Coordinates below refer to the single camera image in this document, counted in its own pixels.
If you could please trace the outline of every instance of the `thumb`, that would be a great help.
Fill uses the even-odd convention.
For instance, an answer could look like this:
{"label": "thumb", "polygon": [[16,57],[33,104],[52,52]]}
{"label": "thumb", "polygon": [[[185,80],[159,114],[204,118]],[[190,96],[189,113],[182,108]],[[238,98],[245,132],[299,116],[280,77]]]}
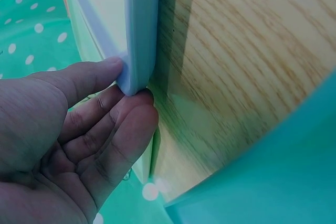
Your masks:
{"label": "thumb", "polygon": [[80,62],[60,71],[39,72],[29,77],[46,81],[59,89],[70,108],[88,95],[107,88],[121,70],[121,59],[110,57],[101,62]]}

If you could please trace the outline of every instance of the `mint green cloth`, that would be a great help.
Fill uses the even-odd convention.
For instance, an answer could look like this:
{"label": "mint green cloth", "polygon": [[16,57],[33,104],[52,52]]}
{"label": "mint green cloth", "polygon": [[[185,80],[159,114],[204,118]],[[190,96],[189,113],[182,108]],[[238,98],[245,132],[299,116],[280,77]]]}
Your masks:
{"label": "mint green cloth", "polygon": [[80,61],[63,0],[0,0],[0,77]]}

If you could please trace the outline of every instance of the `teal plastic edge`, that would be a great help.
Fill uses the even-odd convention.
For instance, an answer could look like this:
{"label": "teal plastic edge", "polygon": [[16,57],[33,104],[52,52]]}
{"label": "teal plastic edge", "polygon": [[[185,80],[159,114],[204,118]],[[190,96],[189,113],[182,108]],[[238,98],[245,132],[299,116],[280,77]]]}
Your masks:
{"label": "teal plastic edge", "polygon": [[[336,223],[336,203],[330,198],[336,196],[336,169],[331,169],[336,163],[333,125],[336,128],[336,71],[249,151],[167,204],[167,213],[175,224],[205,219],[212,224]],[[263,190],[271,195],[263,195]],[[294,206],[286,208],[280,203],[288,198]],[[252,204],[244,208],[244,200]],[[262,200],[271,206],[260,204]]]}

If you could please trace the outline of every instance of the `hand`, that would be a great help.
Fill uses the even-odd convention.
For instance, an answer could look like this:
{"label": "hand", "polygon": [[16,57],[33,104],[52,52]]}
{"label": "hand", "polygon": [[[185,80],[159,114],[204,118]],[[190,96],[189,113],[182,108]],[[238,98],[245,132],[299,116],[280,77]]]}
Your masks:
{"label": "hand", "polygon": [[0,223],[93,222],[158,124],[148,90],[107,88],[121,70],[109,58],[0,81]]}

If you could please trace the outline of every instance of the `wooden panel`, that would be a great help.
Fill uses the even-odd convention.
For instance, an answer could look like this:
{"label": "wooden panel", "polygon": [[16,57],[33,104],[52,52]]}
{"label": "wooden panel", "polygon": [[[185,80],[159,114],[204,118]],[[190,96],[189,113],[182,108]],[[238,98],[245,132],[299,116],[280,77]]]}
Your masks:
{"label": "wooden panel", "polygon": [[160,0],[152,172],[170,200],[283,120],[336,65],[336,0]]}

